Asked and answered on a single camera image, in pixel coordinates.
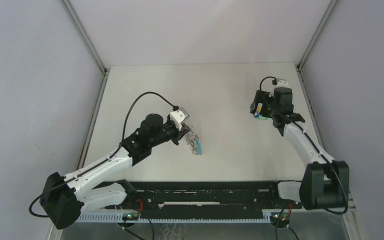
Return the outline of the metal key organizer with rings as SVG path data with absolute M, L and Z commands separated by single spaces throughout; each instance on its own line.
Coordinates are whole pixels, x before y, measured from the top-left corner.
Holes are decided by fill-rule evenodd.
M 186 126 L 190 129 L 190 131 L 186 133 L 184 139 L 186 140 L 187 145 L 190 146 L 190 150 L 192 151 L 192 153 L 196 156 L 201 156 L 203 151 L 199 134 L 193 131 L 193 126 Z

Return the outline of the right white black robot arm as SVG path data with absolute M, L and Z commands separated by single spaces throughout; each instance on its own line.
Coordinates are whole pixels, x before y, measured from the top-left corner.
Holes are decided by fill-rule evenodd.
M 335 160 L 308 134 L 305 119 L 294 112 L 289 87 L 277 87 L 273 93 L 257 90 L 250 113 L 272 119 L 274 128 L 294 148 L 305 165 L 301 181 L 282 181 L 269 194 L 269 203 L 282 208 L 289 200 L 306 210 L 325 210 L 341 215 L 349 208 L 350 169 L 345 161 Z

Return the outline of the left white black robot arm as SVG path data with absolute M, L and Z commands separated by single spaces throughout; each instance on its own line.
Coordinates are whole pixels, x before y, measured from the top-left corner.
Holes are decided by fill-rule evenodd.
M 191 130 L 186 124 L 189 117 L 183 108 L 170 112 L 166 121 L 161 115 L 151 113 L 108 155 L 74 172 L 49 175 L 38 198 L 46 217 L 62 230 L 90 211 L 111 205 L 133 207 L 137 196 L 126 180 L 103 187 L 99 184 L 147 158 L 153 147 L 169 141 L 178 145 Z

